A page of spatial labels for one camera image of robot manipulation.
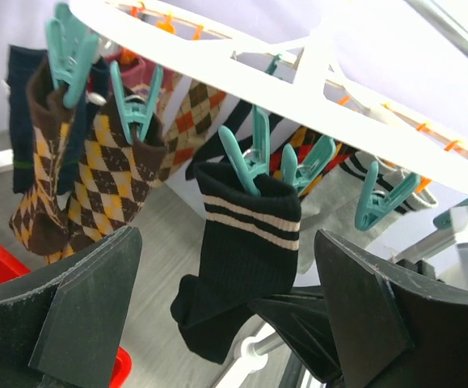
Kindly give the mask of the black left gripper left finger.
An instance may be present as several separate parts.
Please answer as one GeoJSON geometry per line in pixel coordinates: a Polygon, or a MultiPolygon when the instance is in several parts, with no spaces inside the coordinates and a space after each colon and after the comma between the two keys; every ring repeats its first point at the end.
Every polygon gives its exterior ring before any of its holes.
{"type": "Polygon", "coordinates": [[[0,387],[108,387],[141,249],[125,226],[0,284],[0,387]]]}

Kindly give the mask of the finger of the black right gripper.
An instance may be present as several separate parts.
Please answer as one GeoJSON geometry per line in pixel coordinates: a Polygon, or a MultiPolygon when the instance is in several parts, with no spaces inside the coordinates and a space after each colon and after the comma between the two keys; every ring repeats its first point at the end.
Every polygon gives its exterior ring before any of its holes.
{"type": "Polygon", "coordinates": [[[323,289],[293,288],[248,302],[249,308],[269,323],[293,354],[320,382],[342,376],[323,289]]]}

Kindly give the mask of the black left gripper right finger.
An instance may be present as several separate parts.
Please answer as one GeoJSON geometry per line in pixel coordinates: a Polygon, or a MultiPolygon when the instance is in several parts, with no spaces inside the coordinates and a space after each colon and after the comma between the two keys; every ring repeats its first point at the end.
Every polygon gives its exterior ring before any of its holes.
{"type": "Polygon", "coordinates": [[[326,230],[314,253],[348,387],[468,387],[468,291],[326,230]]]}

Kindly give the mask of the black striped cuff sock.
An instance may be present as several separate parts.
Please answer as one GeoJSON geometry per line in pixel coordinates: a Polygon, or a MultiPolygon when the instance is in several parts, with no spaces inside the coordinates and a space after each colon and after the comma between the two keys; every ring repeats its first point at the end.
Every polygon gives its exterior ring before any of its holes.
{"type": "Polygon", "coordinates": [[[262,174],[246,192],[227,162],[194,167],[206,223],[197,275],[183,276],[172,318],[191,352],[222,364],[253,315],[248,302],[292,288],[301,205],[289,184],[262,174]]]}

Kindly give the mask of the brown yellow argyle sock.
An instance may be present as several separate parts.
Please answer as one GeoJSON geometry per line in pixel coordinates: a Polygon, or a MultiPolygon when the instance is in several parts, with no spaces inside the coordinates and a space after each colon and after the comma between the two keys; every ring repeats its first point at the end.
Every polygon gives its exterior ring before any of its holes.
{"type": "Polygon", "coordinates": [[[152,116],[146,138],[128,143],[114,97],[99,109],[84,143],[65,213],[68,240],[45,257],[49,264],[64,259],[129,224],[139,213],[158,178],[167,144],[162,123],[152,116]]]}
{"type": "Polygon", "coordinates": [[[27,83],[34,180],[9,221],[24,247],[49,264],[62,257],[68,241],[67,215],[57,202],[58,178],[75,117],[75,110],[63,104],[67,90],[53,86],[47,59],[27,83]]]}

